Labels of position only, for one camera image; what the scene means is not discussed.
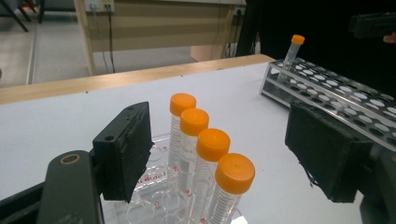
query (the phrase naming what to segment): black device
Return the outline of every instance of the black device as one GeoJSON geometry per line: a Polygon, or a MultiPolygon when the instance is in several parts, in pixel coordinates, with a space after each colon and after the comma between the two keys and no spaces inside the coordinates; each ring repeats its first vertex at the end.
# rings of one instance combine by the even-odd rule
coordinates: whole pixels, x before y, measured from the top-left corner
{"type": "Polygon", "coordinates": [[[354,37],[380,37],[396,32],[396,12],[363,14],[351,17],[349,32],[354,37]]]}
{"type": "Polygon", "coordinates": [[[298,101],[290,104],[285,143],[329,200],[353,203],[359,190],[364,224],[396,223],[395,152],[298,101]]]}
{"type": "Polygon", "coordinates": [[[99,196],[131,201],[149,160],[149,103],[123,109],[94,139],[49,163],[46,181],[0,202],[0,223],[104,223],[99,196]]]}

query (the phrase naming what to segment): rack hole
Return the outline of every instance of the rack hole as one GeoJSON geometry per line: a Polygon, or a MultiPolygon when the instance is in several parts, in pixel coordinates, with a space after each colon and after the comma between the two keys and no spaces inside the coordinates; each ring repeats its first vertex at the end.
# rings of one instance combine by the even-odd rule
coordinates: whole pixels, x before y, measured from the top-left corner
{"type": "Polygon", "coordinates": [[[324,105],[326,109],[335,110],[334,106],[332,105],[324,105]]]}
{"type": "Polygon", "coordinates": [[[321,76],[321,75],[314,75],[314,77],[317,78],[318,80],[326,79],[324,76],[321,76]]]}
{"type": "Polygon", "coordinates": [[[340,93],[346,94],[344,91],[341,91],[340,89],[335,89],[335,90],[340,92],[340,93]]]}
{"type": "Polygon", "coordinates": [[[361,127],[365,127],[366,124],[358,119],[354,119],[353,120],[354,123],[356,123],[357,125],[361,126],[361,127]]]}
{"type": "Polygon", "coordinates": [[[335,78],[334,80],[337,81],[338,83],[344,83],[344,81],[339,78],[335,78]]]}
{"type": "Polygon", "coordinates": [[[396,146],[396,139],[394,138],[387,138],[388,142],[390,142],[391,144],[393,144],[394,146],[396,146]]]}
{"type": "Polygon", "coordinates": [[[361,91],[362,93],[366,94],[366,95],[373,95],[372,93],[370,93],[369,91],[361,91]]]}
{"type": "Polygon", "coordinates": [[[307,69],[303,70],[303,72],[308,74],[308,75],[314,75],[314,73],[312,71],[307,70],[307,69]]]}
{"type": "Polygon", "coordinates": [[[303,90],[306,89],[306,86],[305,86],[304,84],[301,84],[301,83],[300,83],[300,84],[297,84],[297,86],[300,87],[300,88],[303,89],[303,90]]]}
{"type": "Polygon", "coordinates": [[[393,97],[386,95],[386,94],[381,94],[382,97],[388,99],[388,100],[394,100],[393,97]]]}
{"type": "Polygon", "coordinates": [[[327,80],[326,82],[332,86],[338,86],[338,83],[333,80],[327,80]]]}
{"type": "Polygon", "coordinates": [[[396,108],[395,107],[388,107],[388,111],[390,111],[393,114],[396,114],[396,108]]]}
{"type": "Polygon", "coordinates": [[[346,119],[350,119],[350,116],[349,116],[347,113],[338,112],[338,115],[341,116],[341,117],[344,117],[344,118],[346,118],[346,119]]]}
{"type": "Polygon", "coordinates": [[[294,87],[294,86],[290,86],[290,88],[292,89],[292,90],[294,90],[294,91],[299,91],[300,89],[298,89],[297,87],[294,87]]]}
{"type": "Polygon", "coordinates": [[[301,95],[305,96],[305,97],[310,97],[311,95],[308,92],[302,91],[301,95]]]}
{"type": "Polygon", "coordinates": [[[314,94],[314,95],[317,95],[317,94],[318,94],[317,91],[314,91],[314,90],[312,90],[312,89],[308,90],[308,92],[311,93],[311,94],[314,94]]]}
{"type": "Polygon", "coordinates": [[[326,96],[326,95],[320,95],[319,98],[324,100],[324,101],[329,101],[330,100],[330,98],[328,96],[326,96]]]}
{"type": "Polygon", "coordinates": [[[343,106],[340,102],[336,102],[336,101],[333,101],[332,105],[334,105],[335,107],[342,107],[343,106]]]}
{"type": "Polygon", "coordinates": [[[363,120],[364,122],[366,122],[366,123],[371,123],[371,122],[373,122],[369,117],[366,117],[366,116],[363,116],[363,115],[359,115],[359,118],[360,118],[361,120],[363,120]]]}
{"type": "Polygon", "coordinates": [[[325,86],[325,87],[328,87],[329,89],[331,89],[332,88],[332,86],[331,85],[329,85],[329,84],[327,84],[327,83],[325,83],[325,82],[322,82],[322,83],[320,83],[320,84],[322,84],[323,86],[325,86]]]}
{"type": "Polygon", "coordinates": [[[366,105],[368,105],[368,106],[370,106],[370,107],[372,107],[374,109],[378,109],[378,106],[376,106],[376,105],[373,105],[373,104],[370,104],[370,103],[366,103],[366,105]]]}
{"type": "Polygon", "coordinates": [[[367,95],[366,95],[366,94],[363,94],[363,93],[361,93],[361,92],[355,92],[354,94],[355,94],[357,97],[359,97],[359,98],[361,98],[361,99],[363,99],[363,100],[367,99],[367,95]]]}
{"type": "Polygon", "coordinates": [[[373,105],[385,106],[384,103],[382,103],[382,102],[379,101],[379,100],[370,100],[370,102],[371,102],[373,105]]]}
{"type": "Polygon", "coordinates": [[[389,132],[389,128],[383,124],[380,123],[376,123],[375,127],[379,130],[381,130],[382,132],[389,132]]]}
{"type": "Polygon", "coordinates": [[[356,115],[356,114],[357,114],[356,111],[353,110],[353,109],[351,109],[351,108],[346,108],[345,111],[346,111],[348,114],[351,114],[351,115],[356,115]]]}
{"type": "Polygon", "coordinates": [[[352,90],[346,86],[340,86],[340,89],[347,92],[352,92],[352,90]]]}
{"type": "Polygon", "coordinates": [[[312,101],[318,104],[323,103],[321,100],[319,100],[318,98],[312,98],[312,101]]]}
{"type": "Polygon", "coordinates": [[[393,117],[394,119],[396,119],[396,115],[393,114],[393,113],[389,113],[388,111],[384,111],[384,114],[386,114],[386,115],[388,115],[388,116],[393,117]]]}
{"type": "Polygon", "coordinates": [[[377,129],[370,128],[369,131],[370,131],[370,133],[373,133],[373,134],[375,134],[376,136],[384,136],[384,134],[381,133],[381,132],[380,132],[379,130],[377,130],[377,129]]]}

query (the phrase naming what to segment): wooden table edge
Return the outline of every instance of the wooden table edge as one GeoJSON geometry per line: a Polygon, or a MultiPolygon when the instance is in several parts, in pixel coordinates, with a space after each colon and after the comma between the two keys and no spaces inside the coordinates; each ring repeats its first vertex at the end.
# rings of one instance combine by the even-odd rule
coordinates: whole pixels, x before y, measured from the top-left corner
{"type": "Polygon", "coordinates": [[[95,77],[81,77],[27,86],[0,88],[0,105],[78,92],[110,89],[162,78],[186,76],[272,61],[274,59],[266,55],[256,54],[208,62],[186,63],[95,77]]]}

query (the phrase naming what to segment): orange screw cap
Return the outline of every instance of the orange screw cap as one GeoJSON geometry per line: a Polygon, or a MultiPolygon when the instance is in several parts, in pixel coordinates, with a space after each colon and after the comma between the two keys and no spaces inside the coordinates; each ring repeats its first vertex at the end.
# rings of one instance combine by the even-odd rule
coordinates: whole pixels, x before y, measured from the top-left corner
{"type": "Polygon", "coordinates": [[[180,115],[180,130],[186,135],[198,136],[208,126],[209,115],[202,109],[186,109],[180,115]]]}
{"type": "Polygon", "coordinates": [[[298,45],[302,45],[304,41],[305,37],[303,37],[302,35],[293,35],[293,37],[291,38],[291,42],[298,45]]]}
{"type": "Polygon", "coordinates": [[[231,140],[219,129],[205,129],[198,135],[197,154],[206,161],[219,161],[228,153],[231,140]]]}
{"type": "Polygon", "coordinates": [[[231,194],[243,194],[256,174],[253,163],[245,156],[229,153],[221,157],[215,172],[219,187],[231,194]]]}
{"type": "Polygon", "coordinates": [[[185,109],[195,108],[196,99],[187,93],[176,93],[171,97],[170,111],[173,115],[180,117],[181,112],[185,109]]]}

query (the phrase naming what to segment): metal test tube rack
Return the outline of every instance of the metal test tube rack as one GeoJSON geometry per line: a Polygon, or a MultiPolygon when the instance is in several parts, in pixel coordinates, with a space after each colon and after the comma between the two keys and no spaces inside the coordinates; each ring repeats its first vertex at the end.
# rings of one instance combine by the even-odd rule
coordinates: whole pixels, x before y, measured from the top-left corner
{"type": "Polygon", "coordinates": [[[300,100],[328,112],[396,152],[396,101],[393,97],[328,69],[296,58],[289,70],[283,60],[268,64],[261,93],[290,107],[300,100]]]}

